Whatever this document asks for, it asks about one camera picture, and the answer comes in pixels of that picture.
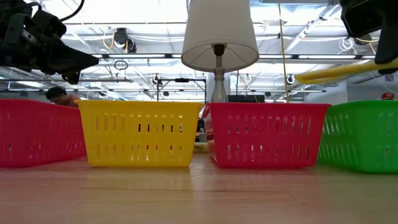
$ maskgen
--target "man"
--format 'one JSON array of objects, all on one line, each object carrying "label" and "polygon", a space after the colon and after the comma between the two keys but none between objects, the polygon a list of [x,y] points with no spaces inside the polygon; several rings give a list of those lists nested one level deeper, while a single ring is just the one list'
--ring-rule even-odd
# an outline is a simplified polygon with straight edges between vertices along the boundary
[{"label": "man", "polygon": [[78,105],[74,103],[74,101],[80,100],[80,98],[75,95],[67,94],[67,92],[60,87],[49,89],[45,94],[45,97],[56,105],[69,106],[73,108],[78,108]]}]

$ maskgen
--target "table surface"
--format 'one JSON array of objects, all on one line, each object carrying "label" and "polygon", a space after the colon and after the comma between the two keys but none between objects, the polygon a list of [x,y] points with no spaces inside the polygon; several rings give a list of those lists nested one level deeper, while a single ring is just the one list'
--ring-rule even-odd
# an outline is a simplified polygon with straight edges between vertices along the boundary
[{"label": "table surface", "polygon": [[329,167],[90,167],[85,158],[0,169],[1,223],[395,223],[398,177]]}]

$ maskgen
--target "basket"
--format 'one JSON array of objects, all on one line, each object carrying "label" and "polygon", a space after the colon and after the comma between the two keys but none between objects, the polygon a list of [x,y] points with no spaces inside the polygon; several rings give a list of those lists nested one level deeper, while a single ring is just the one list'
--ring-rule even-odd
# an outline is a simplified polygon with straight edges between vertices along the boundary
[{"label": "basket", "polygon": [[76,101],[92,166],[186,167],[201,103]]},{"label": "basket", "polygon": [[207,143],[221,168],[298,168],[316,162],[330,105],[210,103]]},{"label": "basket", "polygon": [[398,172],[398,101],[332,106],[325,119],[319,163],[363,172]]},{"label": "basket", "polygon": [[27,167],[85,156],[80,112],[34,100],[0,100],[0,166]]}]

